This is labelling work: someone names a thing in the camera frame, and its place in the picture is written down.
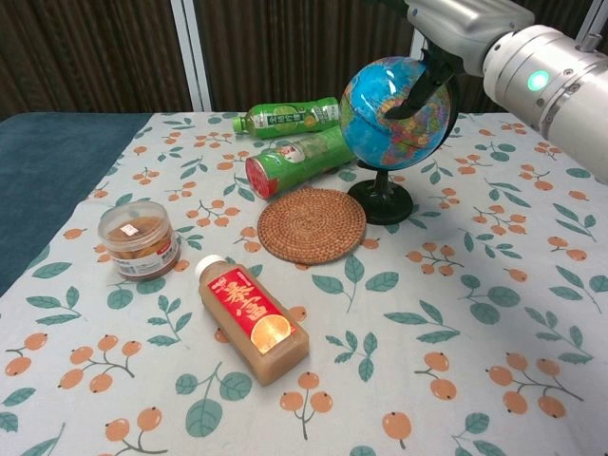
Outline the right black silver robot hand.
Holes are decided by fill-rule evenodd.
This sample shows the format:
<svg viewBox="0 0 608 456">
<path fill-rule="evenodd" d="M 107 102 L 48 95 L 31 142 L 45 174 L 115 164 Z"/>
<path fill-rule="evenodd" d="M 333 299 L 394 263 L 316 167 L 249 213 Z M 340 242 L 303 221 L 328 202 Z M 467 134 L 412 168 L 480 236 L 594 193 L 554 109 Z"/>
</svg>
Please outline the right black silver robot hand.
<svg viewBox="0 0 608 456">
<path fill-rule="evenodd" d="M 486 54 L 508 32 L 534 23 L 534 14 L 513 1 L 388 1 L 427 40 L 424 72 L 407 98 L 385 117 L 415 115 L 457 74 L 481 77 Z"/>
</svg>

